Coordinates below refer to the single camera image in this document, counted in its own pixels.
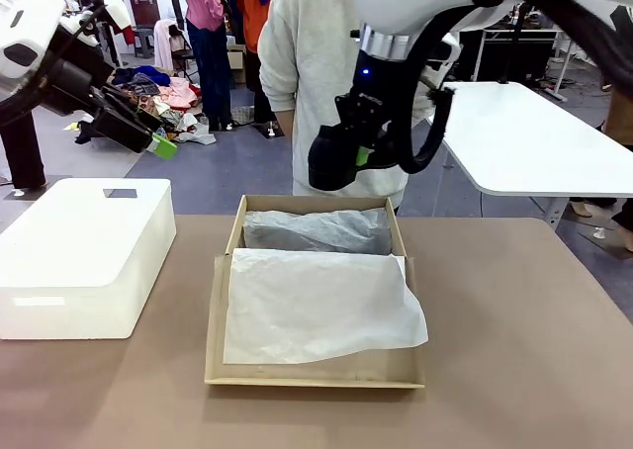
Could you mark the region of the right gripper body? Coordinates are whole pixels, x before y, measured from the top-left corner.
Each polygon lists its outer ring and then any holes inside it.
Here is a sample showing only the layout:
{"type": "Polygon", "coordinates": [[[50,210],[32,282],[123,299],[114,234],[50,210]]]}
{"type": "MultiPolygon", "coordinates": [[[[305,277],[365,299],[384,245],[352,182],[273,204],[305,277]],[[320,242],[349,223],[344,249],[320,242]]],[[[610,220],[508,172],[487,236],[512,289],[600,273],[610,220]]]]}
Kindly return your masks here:
{"type": "Polygon", "coordinates": [[[389,61],[359,51],[350,90],[353,129],[376,128],[395,121],[410,128],[410,72],[406,61],[389,61]]]}

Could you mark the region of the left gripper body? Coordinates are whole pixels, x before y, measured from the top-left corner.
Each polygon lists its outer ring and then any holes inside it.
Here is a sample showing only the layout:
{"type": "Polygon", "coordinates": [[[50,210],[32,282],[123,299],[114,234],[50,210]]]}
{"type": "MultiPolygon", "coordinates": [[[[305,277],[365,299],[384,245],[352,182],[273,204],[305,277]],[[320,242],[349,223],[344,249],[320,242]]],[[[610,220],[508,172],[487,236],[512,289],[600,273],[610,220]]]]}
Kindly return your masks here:
{"type": "Polygon", "coordinates": [[[102,136],[141,153],[152,141],[152,132],[139,119],[131,97],[113,85],[105,85],[94,92],[87,114],[91,120],[78,122],[80,145],[102,136]]]}

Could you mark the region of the white tissue paper sheet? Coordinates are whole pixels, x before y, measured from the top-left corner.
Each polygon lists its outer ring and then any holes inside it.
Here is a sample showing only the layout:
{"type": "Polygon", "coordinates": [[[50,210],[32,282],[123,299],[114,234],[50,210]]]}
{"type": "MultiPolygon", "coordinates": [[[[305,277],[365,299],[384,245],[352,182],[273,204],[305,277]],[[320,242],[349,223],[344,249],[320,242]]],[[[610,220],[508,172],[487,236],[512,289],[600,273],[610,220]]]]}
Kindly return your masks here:
{"type": "Polygon", "coordinates": [[[390,224],[383,209],[306,215],[248,212],[243,233],[248,248],[376,255],[392,252],[390,224]]]}
{"type": "Polygon", "coordinates": [[[427,340],[401,256],[252,248],[232,254],[227,364],[306,364],[427,340]]]}

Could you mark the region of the brown cardboard shoe box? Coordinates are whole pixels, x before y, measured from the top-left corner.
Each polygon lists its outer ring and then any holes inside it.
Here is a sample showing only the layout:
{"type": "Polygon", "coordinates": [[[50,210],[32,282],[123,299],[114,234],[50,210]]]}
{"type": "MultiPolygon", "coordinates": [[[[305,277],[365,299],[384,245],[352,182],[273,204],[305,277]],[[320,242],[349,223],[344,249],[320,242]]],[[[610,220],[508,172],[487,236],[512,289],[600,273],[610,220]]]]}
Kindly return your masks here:
{"type": "Polygon", "coordinates": [[[305,215],[340,210],[384,208],[390,224],[392,250],[405,259],[407,285],[415,289],[413,260],[407,256],[392,202],[378,198],[244,195],[234,218],[226,252],[215,260],[207,333],[205,383],[212,386],[275,386],[304,388],[422,389],[424,347],[368,350],[299,365],[229,365],[224,362],[229,263],[244,245],[248,212],[279,211],[305,215]]]}

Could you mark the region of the small cardboard box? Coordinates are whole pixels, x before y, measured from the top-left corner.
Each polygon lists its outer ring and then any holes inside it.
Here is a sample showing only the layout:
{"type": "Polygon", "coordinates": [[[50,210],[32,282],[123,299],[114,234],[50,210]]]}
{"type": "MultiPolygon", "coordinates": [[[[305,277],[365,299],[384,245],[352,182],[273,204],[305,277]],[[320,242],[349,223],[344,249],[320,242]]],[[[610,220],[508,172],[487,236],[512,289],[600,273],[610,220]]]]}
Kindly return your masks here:
{"type": "Polygon", "coordinates": [[[245,83],[246,48],[244,45],[229,45],[227,57],[233,80],[236,84],[245,83]]]}

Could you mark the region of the white plastic storage box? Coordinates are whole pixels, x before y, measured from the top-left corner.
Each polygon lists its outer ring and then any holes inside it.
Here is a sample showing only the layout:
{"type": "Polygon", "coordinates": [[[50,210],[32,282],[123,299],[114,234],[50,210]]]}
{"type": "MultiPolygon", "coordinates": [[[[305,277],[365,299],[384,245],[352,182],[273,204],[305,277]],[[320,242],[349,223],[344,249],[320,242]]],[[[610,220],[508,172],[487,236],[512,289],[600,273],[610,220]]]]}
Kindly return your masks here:
{"type": "Polygon", "coordinates": [[[167,179],[55,183],[0,232],[0,340],[129,338],[176,233],[167,179]]]}

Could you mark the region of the pile of colourful clothes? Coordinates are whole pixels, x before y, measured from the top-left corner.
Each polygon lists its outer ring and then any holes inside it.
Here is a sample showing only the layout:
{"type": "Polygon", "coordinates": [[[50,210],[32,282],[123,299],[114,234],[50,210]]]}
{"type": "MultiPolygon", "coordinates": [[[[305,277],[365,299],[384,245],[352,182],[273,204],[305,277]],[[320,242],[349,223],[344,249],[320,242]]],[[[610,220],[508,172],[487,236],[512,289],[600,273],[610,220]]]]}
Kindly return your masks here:
{"type": "Polygon", "coordinates": [[[104,88],[115,111],[164,141],[216,142],[202,112],[202,91],[186,78],[150,65],[117,68],[104,88]]]}

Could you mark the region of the person in light grey sweater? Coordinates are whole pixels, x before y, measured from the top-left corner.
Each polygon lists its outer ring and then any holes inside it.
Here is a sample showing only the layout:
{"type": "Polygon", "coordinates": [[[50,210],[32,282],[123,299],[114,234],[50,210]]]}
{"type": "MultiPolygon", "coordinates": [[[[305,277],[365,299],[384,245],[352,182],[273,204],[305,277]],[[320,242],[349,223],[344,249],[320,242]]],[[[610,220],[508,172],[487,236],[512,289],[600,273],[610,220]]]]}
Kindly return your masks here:
{"type": "Polygon", "coordinates": [[[258,41],[260,82],[271,109],[295,111],[293,193],[316,196],[308,155],[321,126],[338,120],[334,99],[350,90],[359,47],[353,0],[271,0],[258,41]]]}

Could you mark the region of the grey stool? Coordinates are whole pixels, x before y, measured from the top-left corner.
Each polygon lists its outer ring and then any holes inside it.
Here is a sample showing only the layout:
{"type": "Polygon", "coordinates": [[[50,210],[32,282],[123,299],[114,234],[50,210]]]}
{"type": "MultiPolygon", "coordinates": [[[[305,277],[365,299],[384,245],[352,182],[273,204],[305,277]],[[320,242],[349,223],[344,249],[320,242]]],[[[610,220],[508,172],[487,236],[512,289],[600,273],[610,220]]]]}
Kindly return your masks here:
{"type": "Polygon", "coordinates": [[[153,29],[134,27],[133,34],[135,36],[135,57],[151,58],[154,52],[152,43],[153,29]]]}

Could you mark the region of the chair draped with clothes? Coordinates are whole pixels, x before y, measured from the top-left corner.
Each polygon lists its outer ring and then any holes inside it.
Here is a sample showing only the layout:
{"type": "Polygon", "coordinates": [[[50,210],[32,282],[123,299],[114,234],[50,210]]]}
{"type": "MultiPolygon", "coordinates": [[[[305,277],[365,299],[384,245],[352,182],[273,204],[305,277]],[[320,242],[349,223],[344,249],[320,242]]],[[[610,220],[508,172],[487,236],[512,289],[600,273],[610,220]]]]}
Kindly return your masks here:
{"type": "Polygon", "coordinates": [[[153,29],[154,66],[175,76],[189,77],[190,63],[195,60],[183,31],[175,20],[161,19],[153,29]]]}

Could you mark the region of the dark framed board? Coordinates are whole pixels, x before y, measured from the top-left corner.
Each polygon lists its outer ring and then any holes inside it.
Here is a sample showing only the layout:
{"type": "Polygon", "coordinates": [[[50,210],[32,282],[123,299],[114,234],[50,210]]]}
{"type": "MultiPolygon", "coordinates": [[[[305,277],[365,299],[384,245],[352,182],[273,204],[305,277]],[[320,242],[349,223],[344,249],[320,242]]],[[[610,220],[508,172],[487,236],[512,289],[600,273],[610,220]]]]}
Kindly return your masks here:
{"type": "Polygon", "coordinates": [[[135,26],[139,29],[153,29],[160,20],[157,0],[130,0],[135,26]]]}

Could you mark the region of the mannequin with orange top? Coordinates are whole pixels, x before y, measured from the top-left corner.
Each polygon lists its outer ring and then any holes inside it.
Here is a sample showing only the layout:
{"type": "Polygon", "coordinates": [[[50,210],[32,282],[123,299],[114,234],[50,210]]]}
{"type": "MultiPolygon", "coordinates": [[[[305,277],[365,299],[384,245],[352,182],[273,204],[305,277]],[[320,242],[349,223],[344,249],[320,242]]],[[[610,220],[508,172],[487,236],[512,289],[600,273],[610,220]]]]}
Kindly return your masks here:
{"type": "Polygon", "coordinates": [[[253,93],[255,128],[266,138],[282,135],[275,114],[263,92],[260,82],[261,62],[258,55],[258,41],[263,26],[268,18],[271,0],[235,0],[241,15],[242,30],[245,40],[245,78],[246,86],[253,93]]]}

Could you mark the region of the mannequin with pink shirt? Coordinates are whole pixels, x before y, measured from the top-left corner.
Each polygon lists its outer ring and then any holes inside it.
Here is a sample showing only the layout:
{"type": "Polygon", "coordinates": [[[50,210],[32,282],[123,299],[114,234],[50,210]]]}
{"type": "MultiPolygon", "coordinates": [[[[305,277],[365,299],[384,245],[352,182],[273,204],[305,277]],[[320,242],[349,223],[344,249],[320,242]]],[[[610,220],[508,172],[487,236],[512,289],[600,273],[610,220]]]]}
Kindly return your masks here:
{"type": "Polygon", "coordinates": [[[221,0],[185,0],[189,41],[198,66],[203,113],[212,131],[233,129],[231,72],[221,0]]]}

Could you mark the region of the white table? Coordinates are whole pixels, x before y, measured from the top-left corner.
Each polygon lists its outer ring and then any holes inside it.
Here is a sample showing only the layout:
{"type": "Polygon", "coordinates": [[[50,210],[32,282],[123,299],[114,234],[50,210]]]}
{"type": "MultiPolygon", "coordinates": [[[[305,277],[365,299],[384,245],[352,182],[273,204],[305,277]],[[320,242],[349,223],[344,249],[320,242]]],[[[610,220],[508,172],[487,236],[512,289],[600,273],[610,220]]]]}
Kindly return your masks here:
{"type": "Polygon", "coordinates": [[[556,228],[572,197],[633,197],[633,152],[514,82],[450,82],[443,167],[481,195],[545,198],[556,228]]]}

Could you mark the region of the bystander in dark trousers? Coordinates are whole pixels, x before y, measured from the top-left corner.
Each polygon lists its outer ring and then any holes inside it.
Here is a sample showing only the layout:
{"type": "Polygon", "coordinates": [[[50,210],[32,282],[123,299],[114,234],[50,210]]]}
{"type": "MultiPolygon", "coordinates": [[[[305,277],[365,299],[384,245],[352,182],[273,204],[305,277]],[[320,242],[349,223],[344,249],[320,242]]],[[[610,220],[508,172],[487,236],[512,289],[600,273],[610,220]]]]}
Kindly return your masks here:
{"type": "MultiPolygon", "coordinates": [[[[633,152],[633,99],[613,89],[609,111],[601,130],[633,152]]],[[[614,198],[571,198],[570,204],[574,212],[580,217],[590,218],[591,212],[587,210],[585,202],[606,209],[614,205],[616,200],[614,198]]],[[[627,199],[621,210],[611,219],[617,224],[616,230],[623,240],[624,247],[633,253],[633,198],[627,199]]]]}

